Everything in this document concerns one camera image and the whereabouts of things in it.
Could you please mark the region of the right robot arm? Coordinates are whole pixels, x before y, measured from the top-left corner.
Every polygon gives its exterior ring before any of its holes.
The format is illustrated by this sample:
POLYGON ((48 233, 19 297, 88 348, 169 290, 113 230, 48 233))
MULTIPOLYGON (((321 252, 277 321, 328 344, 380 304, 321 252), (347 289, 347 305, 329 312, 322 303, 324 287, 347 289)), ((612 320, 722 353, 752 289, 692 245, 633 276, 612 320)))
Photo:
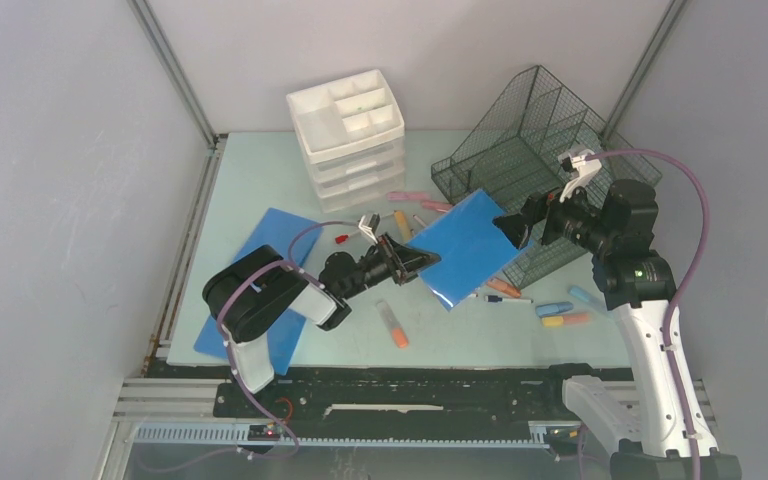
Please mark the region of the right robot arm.
POLYGON ((574 413, 582 421, 608 454, 614 479, 739 479, 739 460, 720 450, 689 375, 678 289, 668 262, 651 247, 657 215, 650 185, 617 180, 601 207, 572 183, 494 219, 518 248, 541 224, 541 245, 564 238, 591 253, 594 281, 628 350, 639 412, 631 415, 592 375, 546 385, 541 402, 553 417, 574 413))

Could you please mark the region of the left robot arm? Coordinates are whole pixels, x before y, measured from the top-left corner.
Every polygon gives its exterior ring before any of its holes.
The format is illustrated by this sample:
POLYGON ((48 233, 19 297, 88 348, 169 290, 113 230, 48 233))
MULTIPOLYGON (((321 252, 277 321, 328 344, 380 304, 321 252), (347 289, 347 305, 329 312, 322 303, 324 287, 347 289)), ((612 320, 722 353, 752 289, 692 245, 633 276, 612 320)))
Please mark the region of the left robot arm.
POLYGON ((263 245, 215 274, 202 299, 215 320, 232 376, 241 385, 238 404, 252 416, 264 416, 276 403, 269 384, 275 376, 268 330, 286 312, 294 312, 329 331, 351 313, 348 300, 390 280, 404 285, 436 265, 433 252, 400 244, 383 234, 364 255, 331 254, 317 278, 263 245))

